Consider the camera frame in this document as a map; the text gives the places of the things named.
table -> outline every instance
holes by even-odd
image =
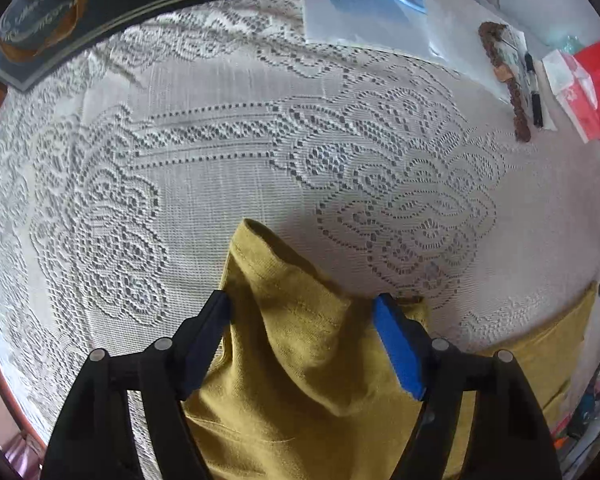
[[[211,2],[9,92],[0,366],[45,440],[91,349],[138,351],[202,307],[243,217],[351,292],[423,294],[463,349],[600,276],[599,143],[552,108],[558,130],[519,144],[510,105],[457,73],[302,33],[300,0]],[[156,478],[135,397],[132,418]]]

